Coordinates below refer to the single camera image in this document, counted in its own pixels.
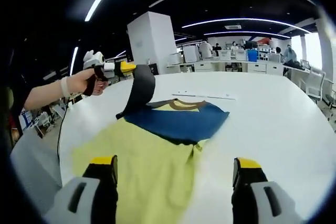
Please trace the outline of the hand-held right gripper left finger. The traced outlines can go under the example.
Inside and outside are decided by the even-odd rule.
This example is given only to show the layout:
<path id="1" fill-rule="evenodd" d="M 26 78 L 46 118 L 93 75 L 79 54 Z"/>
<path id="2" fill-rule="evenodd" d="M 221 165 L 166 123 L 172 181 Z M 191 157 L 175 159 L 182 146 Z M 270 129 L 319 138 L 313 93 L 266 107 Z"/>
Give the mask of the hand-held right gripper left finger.
<path id="1" fill-rule="evenodd" d="M 46 223 L 115 223 L 118 201 L 118 157 L 92 159 L 55 195 Z"/>

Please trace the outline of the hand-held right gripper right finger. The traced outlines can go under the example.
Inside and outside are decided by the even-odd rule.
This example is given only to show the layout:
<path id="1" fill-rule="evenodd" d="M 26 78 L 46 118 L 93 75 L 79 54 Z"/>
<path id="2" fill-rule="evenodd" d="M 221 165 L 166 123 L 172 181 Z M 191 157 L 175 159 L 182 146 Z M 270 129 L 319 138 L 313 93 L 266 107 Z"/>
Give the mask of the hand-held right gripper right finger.
<path id="1" fill-rule="evenodd" d="M 252 159 L 234 159 L 232 207 L 233 223 L 302 223 L 294 200 Z"/>

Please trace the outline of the person's left hand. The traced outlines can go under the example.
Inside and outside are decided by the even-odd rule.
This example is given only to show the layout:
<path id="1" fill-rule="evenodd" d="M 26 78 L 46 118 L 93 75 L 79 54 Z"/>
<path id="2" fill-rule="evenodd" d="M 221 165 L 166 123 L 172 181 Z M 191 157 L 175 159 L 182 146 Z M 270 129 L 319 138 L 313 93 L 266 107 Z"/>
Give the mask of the person's left hand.
<path id="1" fill-rule="evenodd" d="M 83 93 L 86 96 L 101 95 L 108 82 L 99 79 L 94 69 L 86 69 L 67 78 L 69 93 Z"/>

